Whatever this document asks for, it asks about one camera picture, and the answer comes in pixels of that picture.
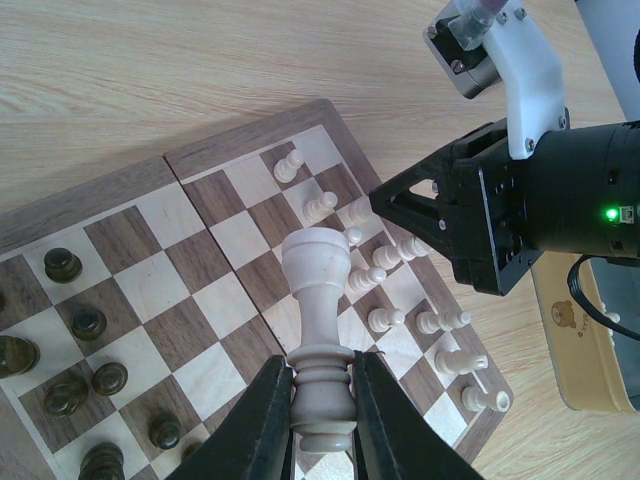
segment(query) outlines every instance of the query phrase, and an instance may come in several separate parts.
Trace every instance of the dark chess piece top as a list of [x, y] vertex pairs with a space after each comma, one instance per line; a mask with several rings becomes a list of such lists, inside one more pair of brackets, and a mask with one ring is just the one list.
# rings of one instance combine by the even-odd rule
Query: dark chess piece top
[[158, 415], [149, 429], [151, 443], [162, 450], [170, 450], [180, 442], [180, 420], [173, 413]]
[[107, 328], [107, 317], [94, 307], [85, 307], [73, 314], [71, 333], [79, 340], [95, 340]]
[[127, 368], [121, 363], [105, 363], [93, 374], [91, 386], [98, 395], [109, 397], [122, 390], [128, 378]]
[[56, 383], [44, 396], [44, 412], [50, 417], [68, 417], [75, 413], [86, 401], [89, 388], [85, 381], [77, 376]]
[[54, 248], [44, 256], [44, 271], [56, 283], [69, 283], [82, 273], [82, 262], [66, 248]]
[[22, 375], [40, 360], [38, 346], [22, 338], [0, 337], [0, 378]]
[[96, 445], [82, 459], [78, 480], [124, 480], [124, 455], [113, 443]]

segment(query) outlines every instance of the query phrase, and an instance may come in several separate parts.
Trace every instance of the white rook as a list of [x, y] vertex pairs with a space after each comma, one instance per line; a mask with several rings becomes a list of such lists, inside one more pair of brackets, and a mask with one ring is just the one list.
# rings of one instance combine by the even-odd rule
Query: white rook
[[448, 375], [466, 375], [475, 370], [481, 370], [489, 366], [486, 355], [474, 355], [472, 353], [456, 350], [455, 352], [438, 352], [436, 354], [436, 369], [440, 373]]
[[329, 228], [307, 228], [282, 243], [282, 270], [300, 306], [302, 342], [287, 356], [295, 368], [291, 428], [302, 435], [305, 452], [342, 452], [351, 447], [356, 406], [349, 391], [347, 365], [353, 350], [340, 345], [338, 300], [351, 269], [344, 235]]
[[471, 323], [471, 315], [467, 312], [422, 312], [416, 317], [418, 330], [425, 335], [431, 335], [438, 330], [450, 332], [454, 328], [462, 328], [469, 323]]
[[296, 178], [298, 169], [304, 164], [302, 150], [293, 149], [282, 160], [278, 160], [273, 169], [273, 176], [281, 183], [289, 183]]

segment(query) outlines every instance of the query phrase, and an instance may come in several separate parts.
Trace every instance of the white pawn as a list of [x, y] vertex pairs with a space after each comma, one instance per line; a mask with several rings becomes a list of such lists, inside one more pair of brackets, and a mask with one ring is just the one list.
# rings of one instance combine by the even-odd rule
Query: white pawn
[[488, 366], [489, 360], [486, 355], [473, 355], [462, 350], [438, 352], [436, 355], [436, 369], [448, 375], [466, 375]]
[[422, 312], [416, 317], [418, 330], [425, 335], [434, 334], [438, 330], [450, 332], [454, 328], [462, 328], [469, 323], [471, 323], [471, 315], [468, 312]]
[[376, 308], [369, 313], [367, 319], [371, 330], [376, 333], [384, 333], [391, 327], [402, 325], [404, 323], [404, 313], [397, 308], [392, 310]]
[[318, 198], [309, 200], [303, 209], [304, 218], [317, 223], [327, 218], [338, 204], [338, 197], [333, 192], [324, 192]]
[[490, 408], [494, 412], [506, 412], [511, 406], [507, 392], [484, 393], [478, 387], [467, 387], [462, 391], [462, 404], [471, 412]]
[[344, 231], [344, 236], [349, 245], [357, 245], [362, 240], [362, 230], [358, 227], [349, 227]]
[[369, 197], [360, 197], [359, 199], [357, 199], [355, 202], [349, 205], [347, 213], [351, 221], [356, 225], [366, 222], [369, 217], [373, 215]]
[[273, 176], [280, 183], [289, 183], [296, 178], [298, 169], [304, 164], [304, 154], [302, 150], [293, 149], [282, 160], [278, 160], [273, 169]]
[[349, 276], [349, 286], [356, 293], [364, 293], [387, 278], [387, 272], [381, 267], [371, 267], [369, 270], [356, 270]]

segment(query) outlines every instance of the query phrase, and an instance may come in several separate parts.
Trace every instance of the white chess piece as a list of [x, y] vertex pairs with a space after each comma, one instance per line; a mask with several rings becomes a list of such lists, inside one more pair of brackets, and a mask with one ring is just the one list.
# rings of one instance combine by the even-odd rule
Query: white chess piece
[[369, 201], [369, 197], [360, 197], [347, 209], [347, 214], [349, 215], [349, 219], [355, 224], [358, 225], [360, 223], [366, 222], [371, 215], [373, 215], [373, 210], [371, 210], [371, 202]]
[[356, 293], [364, 293], [387, 278], [387, 272], [382, 267], [371, 267], [369, 270], [355, 270], [349, 276], [349, 286]]
[[506, 412], [511, 406], [507, 392], [484, 393], [478, 387], [467, 387], [462, 391], [462, 404], [472, 412], [490, 408], [495, 412]]
[[462, 328], [469, 323], [471, 323], [471, 315], [468, 312], [422, 312], [416, 317], [418, 330], [425, 335], [431, 335], [438, 330], [450, 332], [454, 328]]
[[438, 352], [435, 363], [436, 369], [440, 373], [466, 375], [475, 370], [487, 368], [489, 359], [486, 355], [473, 355], [462, 350], [456, 350], [455, 352]]
[[362, 230], [358, 227], [349, 227], [344, 231], [344, 236], [349, 245], [357, 245], [362, 240]]
[[369, 313], [367, 320], [371, 330], [376, 333], [384, 333], [392, 327], [402, 325], [404, 323], [404, 313], [397, 308], [392, 310], [376, 308]]
[[347, 365], [353, 350], [340, 345], [338, 300], [351, 269], [344, 235], [329, 228], [306, 228], [282, 243], [282, 270], [300, 306], [302, 342], [287, 356], [297, 372], [291, 428], [301, 450], [341, 452], [351, 447], [356, 406]]
[[298, 169], [304, 164], [304, 154], [302, 150], [293, 149], [282, 160], [278, 160], [273, 169], [273, 176], [280, 183], [289, 183], [296, 178]]
[[324, 192], [318, 198], [309, 200], [303, 209], [304, 218], [311, 223], [318, 223], [327, 218], [338, 204], [338, 197], [333, 192]]
[[391, 270], [400, 260], [410, 262], [416, 257], [426, 257], [433, 251], [426, 243], [417, 237], [409, 237], [397, 246], [384, 245], [373, 252], [373, 263], [385, 270]]

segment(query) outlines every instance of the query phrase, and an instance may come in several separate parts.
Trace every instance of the black cable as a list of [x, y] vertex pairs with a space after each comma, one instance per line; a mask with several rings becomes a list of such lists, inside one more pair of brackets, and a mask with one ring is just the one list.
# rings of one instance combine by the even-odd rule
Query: black cable
[[633, 330], [629, 330], [628, 328], [624, 328], [621, 325], [618, 325], [610, 318], [605, 316], [600, 310], [593, 306], [593, 304], [587, 299], [587, 297], [582, 293], [582, 285], [580, 285], [580, 265], [584, 262], [593, 258], [592, 255], [582, 255], [580, 259], [573, 264], [571, 270], [569, 270], [569, 275], [567, 276], [567, 285], [569, 286], [569, 293], [571, 294], [571, 298], [573, 298], [578, 305], [593, 318], [600, 325], [607, 327], [614, 332], [618, 332], [620, 335], [624, 335], [625, 337], [632, 338], [640, 342], [640, 333], [634, 332]]

